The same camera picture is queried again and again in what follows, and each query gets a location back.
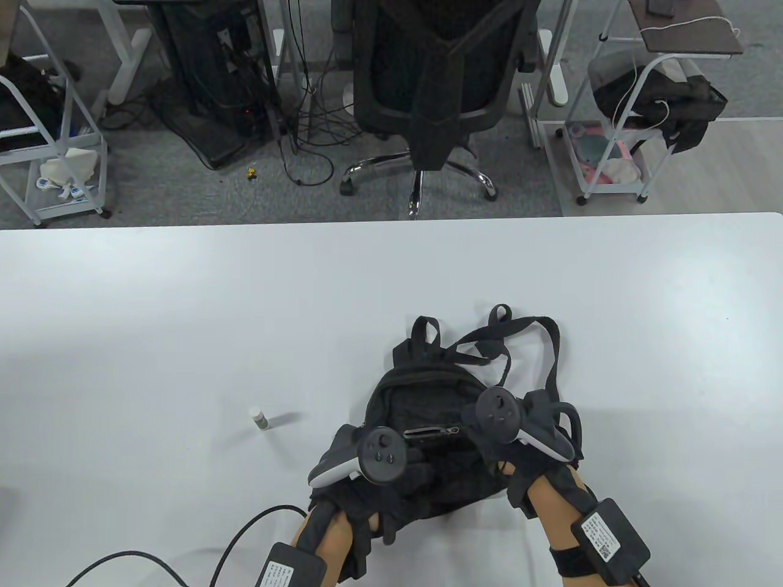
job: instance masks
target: rolling cart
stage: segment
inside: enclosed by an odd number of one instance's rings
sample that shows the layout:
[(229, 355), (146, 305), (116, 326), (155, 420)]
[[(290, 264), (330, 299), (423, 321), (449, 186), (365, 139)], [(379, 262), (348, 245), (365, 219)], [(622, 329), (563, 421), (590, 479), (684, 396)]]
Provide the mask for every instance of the rolling cart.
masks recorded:
[[(102, 218), (110, 218), (111, 212), (103, 207), (106, 199), (106, 140), (98, 129), (95, 120), (90, 115), (85, 103), (76, 93), (73, 78), (70, 76), (67, 68), (63, 65), (63, 62), (60, 61), (54, 51), (52, 51), (52, 47), (46, 41), (46, 38), (38, 27), (38, 24), (35, 22), (35, 19), (30, 14), (30, 11), (25, 6), (22, 6), (20, 11), (25, 15), (27, 20), (30, 21), (30, 25), (46, 51), (43, 55), (27, 57), (25, 60), (28, 62), (35, 62), (48, 59), (52, 62), (52, 65), (65, 84), (65, 102), (63, 105), (63, 117), (60, 123), (59, 138), (55, 139), (46, 129), (46, 126), (41, 122), (41, 119), (31, 108), (30, 103), (25, 99), (19, 89), (8, 78), (0, 75), (0, 84), (8, 89), (33, 123), (31, 126), (0, 131), (0, 139), (8, 139), (23, 135), (40, 135), (45, 142), (39, 146), (0, 152), (0, 187), (8, 193), (11, 199), (16, 202), (27, 217), (32, 220), (36, 228), (45, 226), (45, 220), (50, 218), (81, 212), (95, 211)], [(85, 129), (77, 136), (71, 136), (74, 103), (76, 103), (78, 109), (81, 111), (87, 124)], [(92, 149), (98, 152), (99, 173), (97, 185), (89, 188), (79, 180), (73, 167), (65, 157), (67, 151), (72, 147)], [(73, 180), (71, 185), (75, 185), (81, 190), (78, 197), (66, 202), (59, 202), (51, 191), (41, 191), (36, 187), (36, 179), (38, 178), (41, 164), (51, 158), (57, 158), (60, 161), (63, 168)], [(2, 175), (2, 168), (11, 164), (27, 162), (30, 164), (30, 169), (27, 173), (27, 188), (22, 197), (5, 180)]]
[[(640, 30), (638, 38), (613, 37), (611, 34), (620, 6), (624, 2), (630, 4), (633, 10)], [(576, 112), (585, 97), (587, 87), (591, 85), (591, 76), (588, 74), (579, 87), (564, 126), (555, 133), (559, 139), (565, 140), (568, 157), (582, 191), (582, 195), (576, 198), (579, 206), (586, 205), (590, 197), (596, 193), (633, 194), (637, 202), (645, 203), (655, 180), (675, 150), (676, 145), (672, 144), (666, 151), (666, 155), (653, 169), (650, 169), (644, 160), (644, 154), (638, 147), (650, 139), (662, 139), (661, 131), (655, 127), (626, 128), (633, 107), (651, 71), (667, 60), (676, 59), (683, 71), (690, 74), (700, 73), (694, 63), (697, 59), (730, 59), (743, 52), (732, 26), (726, 20), (721, 20), (723, 12), (716, 0), (690, 0), (687, 4), (678, 5), (683, 8), (678, 10), (673, 20), (647, 14), (645, 6), (646, 0), (616, 0), (593, 54), (594, 61), (602, 57), (608, 47), (625, 47), (634, 52), (644, 52), (648, 56), (642, 62), (645, 63), (645, 67), (639, 74), (633, 90), (629, 88), (630, 97), (622, 114), (617, 118), (615, 113), (612, 120), (600, 113), (597, 120), (576, 120)], [(578, 156), (576, 144), (577, 139), (586, 133), (606, 139), (606, 146), (600, 160), (591, 166), (592, 172), (587, 175), (583, 167), (583, 158), (580, 159)], [(628, 149), (626, 159), (628, 157), (633, 159), (641, 177), (635, 182), (602, 183), (607, 162), (612, 153), (617, 153), (619, 150), (618, 142), (622, 142)]]

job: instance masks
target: black glove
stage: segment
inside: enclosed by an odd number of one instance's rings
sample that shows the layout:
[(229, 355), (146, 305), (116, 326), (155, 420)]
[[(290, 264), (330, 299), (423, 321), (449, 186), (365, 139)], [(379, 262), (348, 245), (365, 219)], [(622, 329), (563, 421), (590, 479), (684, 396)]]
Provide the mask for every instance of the black glove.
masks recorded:
[[(355, 433), (363, 431), (358, 428)], [(361, 578), (367, 572), (366, 558), (372, 549), (372, 538), (383, 536), (384, 544), (392, 544), (397, 530), (427, 515), (426, 503), (404, 499), (432, 482), (431, 466), (422, 460), (418, 449), (409, 449), (405, 473), (388, 485), (376, 485), (364, 477), (357, 477), (353, 481), (345, 478), (312, 491), (311, 510), (319, 505), (332, 507), (335, 513), (341, 510), (353, 530), (353, 544), (340, 573), (340, 582), (347, 578)], [(380, 518), (380, 525), (378, 532), (373, 533), (370, 518), (375, 513)]]
[(514, 465), (515, 471), (508, 485), (508, 501), (513, 507), (522, 510), (529, 519), (532, 519), (536, 517), (536, 512), (527, 496), (530, 486), (547, 472), (562, 468), (566, 464), (578, 467), (579, 461), (584, 457), (581, 450), (581, 430), (572, 438), (571, 434), (557, 423), (559, 413), (553, 412), (552, 402), (545, 390), (529, 392), (522, 399), (522, 404), (528, 418), (536, 419), (538, 426), (551, 426), (570, 440), (576, 454), (570, 463), (557, 461), (539, 449), (531, 445), (524, 445), (520, 441), (504, 445), (489, 438), (478, 425), (475, 405), (464, 406), (462, 419), (467, 424), (468, 437), (474, 442), (488, 464), (497, 466), (498, 463), (511, 463)]

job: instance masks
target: office chair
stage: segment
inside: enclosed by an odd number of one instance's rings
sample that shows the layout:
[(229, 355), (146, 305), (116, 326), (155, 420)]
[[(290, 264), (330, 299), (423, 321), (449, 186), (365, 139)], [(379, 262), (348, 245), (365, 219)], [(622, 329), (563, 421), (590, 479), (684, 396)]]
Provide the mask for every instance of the office chair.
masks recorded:
[(409, 149), (349, 167), (354, 177), (386, 164), (413, 164), (410, 218), (421, 206), (426, 171), (444, 167), (497, 188), (485, 174), (449, 160), (471, 133), (494, 127), (506, 109), (514, 72), (538, 62), (541, 0), (332, 0), (334, 51), (354, 67), (354, 116), (365, 132), (401, 135)]

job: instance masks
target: label sticker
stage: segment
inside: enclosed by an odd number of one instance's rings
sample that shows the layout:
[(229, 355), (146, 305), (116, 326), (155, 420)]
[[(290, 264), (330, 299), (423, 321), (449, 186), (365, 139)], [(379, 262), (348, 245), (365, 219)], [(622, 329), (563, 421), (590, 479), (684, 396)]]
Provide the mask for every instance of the label sticker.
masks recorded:
[(605, 563), (620, 550), (620, 543), (609, 530), (609, 526), (604, 522), (604, 518), (594, 513), (592, 516), (582, 522), (582, 529), (590, 543), (601, 555)]
[(269, 561), (264, 571), (264, 578), (259, 587), (288, 587), (291, 582), (291, 576), (294, 574), (294, 568), (284, 564)]

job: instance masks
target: black backpack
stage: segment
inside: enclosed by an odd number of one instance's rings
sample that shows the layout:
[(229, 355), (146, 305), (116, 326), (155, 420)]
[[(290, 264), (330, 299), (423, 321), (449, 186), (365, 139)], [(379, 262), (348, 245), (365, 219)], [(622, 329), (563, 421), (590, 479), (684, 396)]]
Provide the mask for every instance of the black backpack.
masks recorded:
[[(417, 519), (453, 512), (507, 487), (506, 477), (485, 463), (463, 431), (462, 408), (475, 403), (488, 386), (461, 365), (488, 365), (504, 356), (506, 368), (498, 383), (503, 386), (511, 369), (511, 354), (503, 340), (534, 323), (540, 324), (552, 340), (554, 364), (545, 388), (557, 402), (560, 330), (551, 318), (512, 319), (511, 309), (499, 304), (490, 313), (487, 326), (441, 348), (438, 321), (421, 316), (413, 324), (410, 338), (394, 349), (394, 368), (384, 375), (367, 403), (365, 426), (397, 430), (408, 443), (409, 462), (420, 459), (431, 466), (431, 481), (405, 497), (418, 512)], [(427, 342), (428, 325), (437, 333), (431, 343)], [(481, 356), (457, 350), (469, 343), (475, 344)]]
[[(58, 139), (65, 103), (63, 90), (51, 85), (48, 75), (42, 74), (34, 65), (12, 52), (9, 52), (5, 65), (0, 67), (0, 75), (8, 78), (16, 86), (49, 134)], [(32, 124), (33, 121), (24, 113), (11, 91), (4, 85), (0, 85), (0, 131), (32, 126)], [(45, 144), (45, 139), (38, 133), (21, 135), (0, 139), (0, 152)]]

